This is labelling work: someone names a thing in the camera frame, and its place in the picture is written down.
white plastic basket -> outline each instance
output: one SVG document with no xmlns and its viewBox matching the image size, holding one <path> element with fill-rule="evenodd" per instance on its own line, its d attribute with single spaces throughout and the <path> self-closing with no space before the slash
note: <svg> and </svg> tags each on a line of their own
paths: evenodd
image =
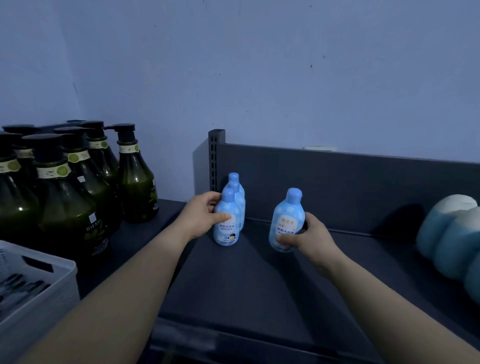
<svg viewBox="0 0 480 364">
<path fill-rule="evenodd" d="M 79 301 L 75 262 L 0 240 L 0 281 L 21 273 L 51 284 L 0 322 L 0 363 L 13 363 Z"/>
</svg>

blue wall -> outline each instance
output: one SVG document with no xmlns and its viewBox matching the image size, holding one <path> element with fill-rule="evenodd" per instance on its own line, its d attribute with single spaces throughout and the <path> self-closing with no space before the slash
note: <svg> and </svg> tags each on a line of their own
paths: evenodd
<svg viewBox="0 0 480 364">
<path fill-rule="evenodd" d="M 213 128 L 480 161 L 478 0 L 53 3 L 83 116 L 137 124 L 161 197 L 208 188 Z"/>
<path fill-rule="evenodd" d="M 0 1 L 0 125 L 43 125 L 79 117 L 53 4 Z"/>
</svg>

blue bottle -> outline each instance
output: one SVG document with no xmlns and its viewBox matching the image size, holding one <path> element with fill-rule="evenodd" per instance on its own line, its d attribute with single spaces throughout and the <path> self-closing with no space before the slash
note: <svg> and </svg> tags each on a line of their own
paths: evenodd
<svg viewBox="0 0 480 364">
<path fill-rule="evenodd" d="M 215 224 L 213 238 L 217 244 L 230 246 L 237 242 L 240 235 L 240 208 L 235 202 L 235 193 L 226 188 L 222 193 L 222 200 L 215 206 L 215 212 L 228 212 L 232 218 L 228 221 Z"/>
<path fill-rule="evenodd" d="M 438 243 L 433 263 L 450 279 L 463 280 L 468 266 L 480 251 L 480 207 L 463 211 Z"/>
<path fill-rule="evenodd" d="M 230 181 L 227 186 L 235 193 L 235 202 L 240 207 L 240 231 L 243 229 L 245 223 L 245 197 L 240 192 L 240 183 L 237 181 Z"/>
<path fill-rule="evenodd" d="M 270 245 L 279 252 L 288 253 L 292 248 L 277 243 L 275 237 L 278 234 L 296 234 L 303 227 L 305 212 L 300 204 L 301 197 L 302 194 L 298 188 L 289 188 L 287 198 L 275 207 L 268 240 Z"/>
<path fill-rule="evenodd" d="M 480 305 L 480 254 L 470 263 L 463 283 L 470 298 Z"/>
<path fill-rule="evenodd" d="M 453 194 L 440 200 L 428 213 L 417 234 L 417 248 L 425 258 L 433 259 L 440 239 L 448 226 L 463 211 L 477 206 L 470 196 Z"/>
<path fill-rule="evenodd" d="M 229 173 L 228 174 L 228 182 L 238 182 L 240 183 L 240 178 L 239 178 L 239 174 L 236 173 L 236 172 L 232 172 L 232 173 Z M 223 191 L 228 188 L 228 183 L 227 185 L 223 188 Z M 243 198 L 245 198 L 245 190 L 243 189 L 243 187 L 240 185 L 240 193 L 241 195 L 243 196 Z"/>
</svg>

person's arm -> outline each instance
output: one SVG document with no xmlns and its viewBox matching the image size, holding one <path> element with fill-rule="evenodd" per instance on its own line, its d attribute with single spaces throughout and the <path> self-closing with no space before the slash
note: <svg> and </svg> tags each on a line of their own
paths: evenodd
<svg viewBox="0 0 480 364">
<path fill-rule="evenodd" d="M 180 254 L 229 214 L 212 214 L 221 194 L 194 197 L 175 222 L 72 309 L 21 363 L 136 363 Z"/>
<path fill-rule="evenodd" d="M 384 359 L 395 364 L 480 363 L 475 348 L 343 254 L 315 216 L 306 213 L 306 220 L 305 233 L 278 235 L 277 241 L 298 247 L 333 282 Z"/>
</svg>

left hand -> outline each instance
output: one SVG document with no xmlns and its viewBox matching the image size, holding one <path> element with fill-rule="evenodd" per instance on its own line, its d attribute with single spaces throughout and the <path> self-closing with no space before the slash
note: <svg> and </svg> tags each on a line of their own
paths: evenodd
<svg viewBox="0 0 480 364">
<path fill-rule="evenodd" d="M 205 234 L 212 225 L 227 221 L 232 216 L 226 212 L 213 213 L 222 199 L 219 192 L 206 192 L 192 198 L 172 225 L 186 234 L 188 241 Z"/>
</svg>

